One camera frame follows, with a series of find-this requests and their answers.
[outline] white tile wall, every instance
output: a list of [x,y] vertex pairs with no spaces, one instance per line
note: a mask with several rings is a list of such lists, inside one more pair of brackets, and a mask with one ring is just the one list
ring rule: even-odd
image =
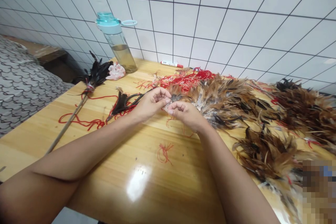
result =
[[336,93],[336,0],[0,0],[0,33],[60,46],[82,69],[112,51],[98,11],[123,27],[136,58]]

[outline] bottle handle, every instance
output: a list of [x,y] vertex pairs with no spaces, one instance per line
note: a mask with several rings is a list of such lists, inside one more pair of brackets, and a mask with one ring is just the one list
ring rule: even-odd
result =
[[125,21],[122,21],[121,24],[123,26],[134,26],[134,25],[137,25],[137,21],[135,20],[125,20]]

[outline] red string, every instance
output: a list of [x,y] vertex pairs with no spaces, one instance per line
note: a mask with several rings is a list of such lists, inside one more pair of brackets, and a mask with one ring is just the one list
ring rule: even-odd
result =
[[[173,145],[171,145],[171,144],[169,144],[167,147],[165,147],[165,146],[163,146],[161,143],[160,143],[160,145],[159,145],[159,150],[157,151],[157,159],[161,162],[161,163],[167,163],[167,162],[169,162],[171,165],[173,165],[172,163],[171,163],[171,161],[169,160],[169,158],[168,158],[168,153],[167,153],[167,151],[169,151],[172,147],[173,147]],[[162,154],[164,155],[164,157],[165,157],[165,160],[162,160],[160,157],[161,157],[161,151],[162,151]]]

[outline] water bottle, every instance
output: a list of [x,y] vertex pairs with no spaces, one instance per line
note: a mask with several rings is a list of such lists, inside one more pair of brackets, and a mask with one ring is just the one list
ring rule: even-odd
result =
[[134,26],[138,22],[135,20],[120,21],[115,18],[111,12],[98,12],[96,24],[104,33],[104,36],[109,43],[115,57],[120,65],[125,68],[126,73],[133,73],[138,68],[134,62],[130,48],[127,45],[125,36],[120,24],[123,26]]

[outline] wooden stick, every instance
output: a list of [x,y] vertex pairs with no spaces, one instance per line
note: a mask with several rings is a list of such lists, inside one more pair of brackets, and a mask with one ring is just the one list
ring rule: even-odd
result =
[[46,152],[46,155],[49,154],[50,152],[52,152],[52,150],[55,148],[55,146],[58,144],[58,142],[60,141],[61,137],[63,136],[63,134],[66,132],[66,130],[68,129],[68,127],[71,124],[71,121],[74,119],[75,115],[77,114],[77,112],[79,111],[79,109],[84,105],[84,102],[88,99],[88,94],[86,93],[83,97],[83,99],[81,100],[81,102],[79,103],[78,107],[75,109],[75,111],[72,113],[72,115],[70,116],[69,120],[67,121],[67,123],[64,125],[62,131],[58,134],[58,136],[56,137],[56,139],[53,141],[53,143],[51,144],[51,146],[49,147],[48,151]]

